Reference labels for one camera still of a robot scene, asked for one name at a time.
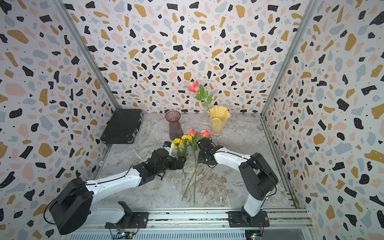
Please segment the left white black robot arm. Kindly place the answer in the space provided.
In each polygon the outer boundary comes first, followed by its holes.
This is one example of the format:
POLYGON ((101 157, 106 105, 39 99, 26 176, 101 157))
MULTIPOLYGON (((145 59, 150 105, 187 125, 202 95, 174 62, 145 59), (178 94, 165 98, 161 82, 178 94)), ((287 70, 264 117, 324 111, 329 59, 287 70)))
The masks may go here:
POLYGON ((112 228, 128 227, 133 211, 124 202, 101 204, 100 200, 126 189, 142 186, 155 177, 163 178, 168 170, 181 170, 185 157, 172 157, 166 149, 157 149, 151 157, 129 170, 103 179, 71 180, 48 207, 61 235, 75 232, 84 225, 107 224, 112 228))

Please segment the yellow carnation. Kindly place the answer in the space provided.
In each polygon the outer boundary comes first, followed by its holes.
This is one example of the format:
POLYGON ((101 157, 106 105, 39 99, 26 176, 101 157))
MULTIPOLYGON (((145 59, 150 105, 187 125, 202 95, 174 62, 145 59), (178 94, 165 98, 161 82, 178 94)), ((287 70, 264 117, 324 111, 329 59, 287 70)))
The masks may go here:
POLYGON ((182 156, 187 157, 188 156, 188 148, 191 146, 193 141, 193 137, 190 135, 183 135, 182 136, 182 156))
POLYGON ((185 185, 185 183, 187 182, 187 177, 186 177, 186 173, 184 170, 184 165, 186 163, 187 158, 182 156, 182 145, 183 145, 182 138, 174 139, 172 143, 173 143, 175 149, 177 150, 178 161, 180 162, 180 165, 182 168, 182 192, 183 192, 182 199, 184 199, 185 194, 186 194, 186 190, 188 188, 185 185))

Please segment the pink rose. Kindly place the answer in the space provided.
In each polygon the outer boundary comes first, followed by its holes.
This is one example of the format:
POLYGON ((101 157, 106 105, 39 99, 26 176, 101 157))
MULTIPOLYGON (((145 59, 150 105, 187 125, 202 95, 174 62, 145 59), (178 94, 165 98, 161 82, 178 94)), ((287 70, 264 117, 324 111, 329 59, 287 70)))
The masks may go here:
POLYGON ((211 104, 213 101, 213 94, 209 94, 205 90, 204 86, 199 83, 199 81, 191 82, 188 87, 188 91, 195 93, 195 99, 202 103, 202 106, 211 112, 211 104))
POLYGON ((194 164, 194 168, 195 169, 194 169, 193 173, 191 174, 191 177, 190 177, 190 179, 188 181, 188 184, 187 184, 188 188, 186 190, 186 194, 185 194, 184 199, 187 197, 187 193, 188 193, 190 185, 192 185, 192 187, 193 187, 193 200, 194 200, 194 204, 195 204, 196 203, 197 170, 198 170, 198 156, 197 156, 197 151, 198 151, 198 146, 197 146, 198 134, 197 134, 197 132, 194 129, 189 129, 187 131, 186 135, 190 135, 190 136, 193 137, 193 141, 192 141, 191 146, 188 148, 188 152, 189 152, 189 150, 192 152, 192 156, 193 156, 193 159, 194 159, 193 160, 193 164, 194 164))
POLYGON ((202 130, 199 134, 200 137, 202 138, 210 138, 211 137, 211 132, 209 130, 202 130))

